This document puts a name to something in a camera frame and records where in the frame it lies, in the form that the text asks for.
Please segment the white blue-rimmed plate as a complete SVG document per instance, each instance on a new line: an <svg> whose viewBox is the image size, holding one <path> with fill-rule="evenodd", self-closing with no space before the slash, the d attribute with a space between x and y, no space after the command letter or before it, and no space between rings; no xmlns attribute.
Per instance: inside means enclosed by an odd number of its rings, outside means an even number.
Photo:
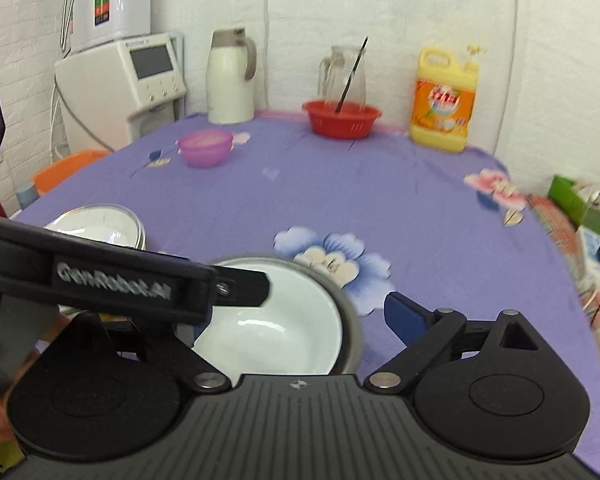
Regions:
<svg viewBox="0 0 600 480"><path fill-rule="evenodd" d="M144 250L146 231L132 210L114 204L88 205L69 210L45 229L87 240Z"/></svg>

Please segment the yellow plastic plate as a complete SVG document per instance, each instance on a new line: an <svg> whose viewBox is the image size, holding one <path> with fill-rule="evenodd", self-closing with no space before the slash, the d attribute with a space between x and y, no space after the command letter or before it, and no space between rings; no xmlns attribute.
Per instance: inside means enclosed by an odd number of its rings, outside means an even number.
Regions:
<svg viewBox="0 0 600 480"><path fill-rule="evenodd" d="M113 315L107 313L99 313L99 317L103 323L117 323L129 321L129 318L127 316Z"/></svg>

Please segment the grey blue cup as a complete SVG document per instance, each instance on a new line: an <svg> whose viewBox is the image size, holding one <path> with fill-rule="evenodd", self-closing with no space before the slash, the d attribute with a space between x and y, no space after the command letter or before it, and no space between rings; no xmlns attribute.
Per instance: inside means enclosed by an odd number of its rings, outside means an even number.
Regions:
<svg viewBox="0 0 600 480"><path fill-rule="evenodd" d="M21 210L27 209L38 200L38 190L33 181L23 182L15 188L15 194Z"/></svg>

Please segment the orange plastic basin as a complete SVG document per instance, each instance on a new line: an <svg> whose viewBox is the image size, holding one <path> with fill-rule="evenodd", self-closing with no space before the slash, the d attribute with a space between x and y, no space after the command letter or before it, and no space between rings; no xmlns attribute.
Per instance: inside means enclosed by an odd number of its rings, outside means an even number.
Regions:
<svg viewBox="0 0 600 480"><path fill-rule="evenodd" d="M90 166L108 155L104 150L84 150L71 154L38 171L32 178L39 196L50 192L86 166Z"/></svg>

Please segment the purple floral tablecloth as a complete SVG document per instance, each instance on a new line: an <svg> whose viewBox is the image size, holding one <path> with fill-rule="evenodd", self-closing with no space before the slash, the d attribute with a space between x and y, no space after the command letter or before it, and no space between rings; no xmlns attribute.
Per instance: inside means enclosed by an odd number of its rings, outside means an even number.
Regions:
<svg viewBox="0 0 600 480"><path fill-rule="evenodd" d="M62 182L23 211L44 226L64 212L118 204L143 222L148 246L196 261L293 252L343 240L373 269L354 282L365 300L368 373L401 349L379 305L396 290L428 309L488 320L520 311L588 392L591 415L578 456L600 473L600 354L565 259L531 211L506 226L468 174L498 168L471 148L450 155L396 133L356 142L317 136L302 120L257 118L224 164L190 168L176 150L204 130L203 114L174 122Z"/></svg>

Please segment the purple plastic bowl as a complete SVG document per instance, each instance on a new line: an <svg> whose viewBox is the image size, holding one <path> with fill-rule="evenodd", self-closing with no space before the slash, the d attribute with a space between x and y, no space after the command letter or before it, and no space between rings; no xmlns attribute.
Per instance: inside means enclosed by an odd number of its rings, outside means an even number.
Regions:
<svg viewBox="0 0 600 480"><path fill-rule="evenodd" d="M207 129L182 136L176 141L176 145L187 166L211 168L227 159L233 141L234 136L228 131Z"/></svg>

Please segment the white water dispenser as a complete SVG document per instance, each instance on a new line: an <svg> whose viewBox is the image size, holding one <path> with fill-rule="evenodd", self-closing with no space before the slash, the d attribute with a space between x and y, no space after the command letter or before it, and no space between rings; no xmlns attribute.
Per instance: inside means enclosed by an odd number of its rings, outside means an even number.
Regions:
<svg viewBox="0 0 600 480"><path fill-rule="evenodd" d="M185 115L184 40L157 34L103 44L55 65L71 154L119 151Z"/></svg>

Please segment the red plastic colander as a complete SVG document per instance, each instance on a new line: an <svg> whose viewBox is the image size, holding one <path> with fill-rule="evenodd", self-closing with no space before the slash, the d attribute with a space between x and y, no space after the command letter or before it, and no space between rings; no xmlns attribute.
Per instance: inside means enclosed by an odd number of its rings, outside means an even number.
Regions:
<svg viewBox="0 0 600 480"><path fill-rule="evenodd" d="M336 105L323 100L308 101L302 104L308 114L312 131L320 136L336 140L364 139L372 132L381 110L371 105L359 107L344 103L336 112Z"/></svg>

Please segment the green box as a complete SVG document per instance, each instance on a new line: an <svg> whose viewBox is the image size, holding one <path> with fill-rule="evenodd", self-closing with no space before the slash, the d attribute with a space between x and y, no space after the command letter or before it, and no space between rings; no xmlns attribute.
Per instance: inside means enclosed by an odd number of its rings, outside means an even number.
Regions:
<svg viewBox="0 0 600 480"><path fill-rule="evenodd" d="M600 210L588 206L573 189L574 181L555 174L548 190L548 197L576 225L600 234Z"/></svg>

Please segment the black straw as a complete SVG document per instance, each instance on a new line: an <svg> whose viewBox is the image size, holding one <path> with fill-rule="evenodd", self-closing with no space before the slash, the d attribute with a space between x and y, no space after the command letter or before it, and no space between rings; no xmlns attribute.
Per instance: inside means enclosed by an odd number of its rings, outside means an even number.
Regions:
<svg viewBox="0 0 600 480"><path fill-rule="evenodd" d="M346 100L346 97L347 97L347 95L349 93L349 90L351 88L352 80L353 80L353 78L354 78L354 76L356 74L356 71L358 70L358 66L360 65L361 58L362 58L363 54L365 53L365 49L366 49L367 43L368 43L368 36L365 37L365 39L364 39L364 41L362 43L362 46L360 47L360 50L358 50L358 55L356 56L355 62L354 62L353 66L352 66L352 68L350 70L350 74L349 74L347 83L346 83L346 85L343 88L343 92L342 92L341 98L340 98L340 100L339 100L339 102L338 102L338 104L336 106L336 110L335 110L336 114L339 114L341 112L341 110L342 110L343 103Z"/></svg>

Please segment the white thermos jug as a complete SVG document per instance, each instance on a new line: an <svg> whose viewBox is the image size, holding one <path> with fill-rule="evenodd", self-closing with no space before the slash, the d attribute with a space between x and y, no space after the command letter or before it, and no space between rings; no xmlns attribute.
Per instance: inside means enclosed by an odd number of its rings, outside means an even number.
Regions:
<svg viewBox="0 0 600 480"><path fill-rule="evenodd" d="M208 121L236 125L254 118L257 48L243 27L213 32L206 70Z"/></svg>

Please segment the glass pitcher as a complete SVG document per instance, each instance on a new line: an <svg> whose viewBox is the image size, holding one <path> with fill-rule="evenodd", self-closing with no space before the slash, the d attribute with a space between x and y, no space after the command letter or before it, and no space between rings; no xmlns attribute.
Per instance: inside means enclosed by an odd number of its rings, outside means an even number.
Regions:
<svg viewBox="0 0 600 480"><path fill-rule="evenodd" d="M326 103L337 106L358 50L360 47L332 46L330 55L321 60L318 66L317 94ZM359 107L366 104L364 54L344 103L352 103Z"/></svg>

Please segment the yellow detergent bottle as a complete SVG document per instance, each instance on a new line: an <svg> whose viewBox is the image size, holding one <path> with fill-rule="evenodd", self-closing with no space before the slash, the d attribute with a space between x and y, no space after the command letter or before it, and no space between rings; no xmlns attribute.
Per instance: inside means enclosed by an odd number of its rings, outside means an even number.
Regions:
<svg viewBox="0 0 600 480"><path fill-rule="evenodd" d="M447 50L420 51L408 132L413 142L444 152L464 151L478 88L476 57L481 51L470 44L464 64Z"/></svg>

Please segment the white wall water purifier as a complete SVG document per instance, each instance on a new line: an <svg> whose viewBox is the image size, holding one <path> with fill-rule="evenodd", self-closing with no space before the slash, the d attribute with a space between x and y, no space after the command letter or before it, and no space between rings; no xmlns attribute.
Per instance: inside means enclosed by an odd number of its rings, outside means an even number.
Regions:
<svg viewBox="0 0 600 480"><path fill-rule="evenodd" d="M151 0L73 0L72 54L150 34Z"/></svg>

